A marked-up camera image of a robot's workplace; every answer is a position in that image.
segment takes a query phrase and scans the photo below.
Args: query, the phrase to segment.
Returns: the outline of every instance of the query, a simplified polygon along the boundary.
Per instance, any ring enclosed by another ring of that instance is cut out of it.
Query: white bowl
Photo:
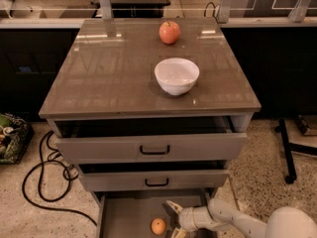
[[[199,76],[198,66],[188,59],[164,59],[155,68],[159,86],[171,95],[191,89]]]

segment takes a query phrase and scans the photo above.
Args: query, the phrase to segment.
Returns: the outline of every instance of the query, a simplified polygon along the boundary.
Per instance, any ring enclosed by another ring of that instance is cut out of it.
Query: glossy tabletop
[[[87,20],[40,111],[47,119],[257,112],[261,105],[214,19],[172,19],[173,45],[159,38],[166,19]],[[193,88],[171,96],[154,70],[184,58],[200,75]]]

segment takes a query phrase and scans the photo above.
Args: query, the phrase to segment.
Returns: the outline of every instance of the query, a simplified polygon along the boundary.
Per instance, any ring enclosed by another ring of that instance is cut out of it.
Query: desk
[[[154,216],[172,230],[161,205],[204,204],[199,193],[223,185],[261,108],[215,20],[173,19],[174,45],[159,39],[164,20],[85,21],[40,111],[100,204],[98,237],[151,237]],[[176,97],[154,75],[175,57],[200,68],[196,85]],[[113,228],[119,223],[127,228]]]

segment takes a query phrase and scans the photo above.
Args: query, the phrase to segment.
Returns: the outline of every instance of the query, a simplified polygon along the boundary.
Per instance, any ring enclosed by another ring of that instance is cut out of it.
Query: cabinet
[[[206,203],[261,108],[217,23],[175,20],[181,37],[172,46],[159,39],[163,19],[86,21],[40,111],[100,205],[98,237],[151,237],[155,216],[172,230],[165,200]],[[154,77],[170,57],[200,68],[177,97]]]

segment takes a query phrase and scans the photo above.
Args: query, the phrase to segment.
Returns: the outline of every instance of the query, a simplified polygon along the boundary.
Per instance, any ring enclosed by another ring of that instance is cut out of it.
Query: drawer
[[[171,200],[183,207],[191,207],[205,206],[208,199],[209,194],[203,189],[103,193],[96,237],[171,237],[173,229],[178,227],[178,217],[166,201]],[[160,236],[151,231],[151,223],[158,217],[166,223],[166,231]],[[190,237],[212,238],[215,236],[209,230],[198,230],[192,232]]]
[[[79,165],[86,190],[146,190],[222,186],[228,170],[214,162]]]
[[[247,140],[245,133],[65,138],[56,145],[71,163],[232,160]]]

